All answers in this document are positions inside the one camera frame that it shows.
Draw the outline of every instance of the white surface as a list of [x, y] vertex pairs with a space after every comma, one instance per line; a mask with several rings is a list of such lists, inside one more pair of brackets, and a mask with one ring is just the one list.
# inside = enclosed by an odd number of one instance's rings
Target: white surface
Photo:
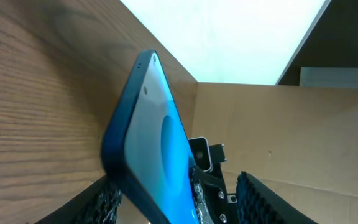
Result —
[[122, 0], [199, 82], [275, 85], [324, 0]]
[[358, 68], [302, 67], [300, 86], [358, 88]]

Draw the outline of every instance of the screw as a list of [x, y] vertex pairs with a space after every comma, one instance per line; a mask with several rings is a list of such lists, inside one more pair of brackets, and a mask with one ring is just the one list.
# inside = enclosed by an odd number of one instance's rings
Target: screw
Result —
[[219, 197], [220, 199], [224, 199], [224, 193], [223, 193], [223, 191], [218, 192], [218, 197]]
[[233, 196], [231, 197], [231, 201], [234, 202], [234, 203], [236, 203], [236, 202], [237, 202], [237, 197], [233, 195]]
[[221, 215], [219, 216], [219, 218], [220, 218], [220, 220], [222, 221], [222, 223], [227, 223], [227, 218], [226, 218], [226, 216], [225, 216], [224, 214], [221, 214]]

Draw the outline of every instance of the smartphone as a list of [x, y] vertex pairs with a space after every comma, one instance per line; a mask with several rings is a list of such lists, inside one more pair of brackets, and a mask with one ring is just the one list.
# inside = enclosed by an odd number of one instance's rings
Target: smartphone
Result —
[[198, 223], [189, 167], [195, 165], [158, 54], [139, 54], [101, 150], [109, 179], [151, 223]]

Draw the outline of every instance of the textured gripper pad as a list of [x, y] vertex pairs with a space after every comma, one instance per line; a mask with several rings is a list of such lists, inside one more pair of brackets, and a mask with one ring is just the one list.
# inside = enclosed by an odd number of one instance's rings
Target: textured gripper pad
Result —
[[315, 223], [245, 172], [237, 178], [236, 196], [240, 224]]
[[72, 219], [72, 224], [115, 224], [122, 194], [108, 182]]

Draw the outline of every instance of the blue phone case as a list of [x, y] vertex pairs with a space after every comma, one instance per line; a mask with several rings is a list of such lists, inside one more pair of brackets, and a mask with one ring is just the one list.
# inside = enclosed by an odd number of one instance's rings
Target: blue phone case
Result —
[[[150, 222], [170, 223], [153, 198], [130, 170], [124, 157], [126, 133], [153, 53], [156, 53], [156, 51], [146, 50], [141, 52], [132, 68], [114, 115], [104, 135], [101, 158], [109, 179], [122, 190]], [[189, 166], [194, 165], [195, 162], [192, 155], [190, 155], [189, 159]], [[177, 212], [178, 214], [174, 216], [174, 222], [179, 221], [181, 211], [178, 210]]]

